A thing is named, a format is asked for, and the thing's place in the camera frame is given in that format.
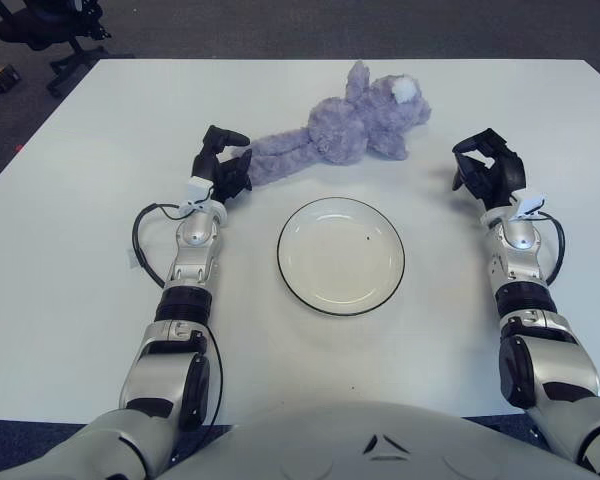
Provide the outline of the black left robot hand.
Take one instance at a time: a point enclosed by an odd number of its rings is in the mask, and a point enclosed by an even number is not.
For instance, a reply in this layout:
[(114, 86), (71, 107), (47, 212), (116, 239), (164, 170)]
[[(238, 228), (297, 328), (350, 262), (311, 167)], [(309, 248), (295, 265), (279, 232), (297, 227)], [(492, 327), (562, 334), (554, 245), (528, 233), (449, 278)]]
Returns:
[[(236, 197), (242, 190), (252, 190), (248, 169), (252, 151), (248, 148), (250, 139), (238, 132), (214, 125), (208, 127), (203, 138), (203, 146), (194, 158), (191, 177), (199, 177), (211, 182), (212, 191), (205, 191), (204, 198), (222, 204)], [(218, 155), (228, 146), (246, 147), (239, 156), (220, 162)]]

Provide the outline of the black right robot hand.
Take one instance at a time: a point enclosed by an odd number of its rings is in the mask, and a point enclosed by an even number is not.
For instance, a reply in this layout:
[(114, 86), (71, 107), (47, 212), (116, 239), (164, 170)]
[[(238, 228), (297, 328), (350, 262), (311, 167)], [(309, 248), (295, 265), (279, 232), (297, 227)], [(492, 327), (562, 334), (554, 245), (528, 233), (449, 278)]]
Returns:
[(511, 205), (512, 193), (526, 187), (522, 159), (506, 140), (488, 128), (456, 144), (452, 190), (465, 186), (486, 211)]

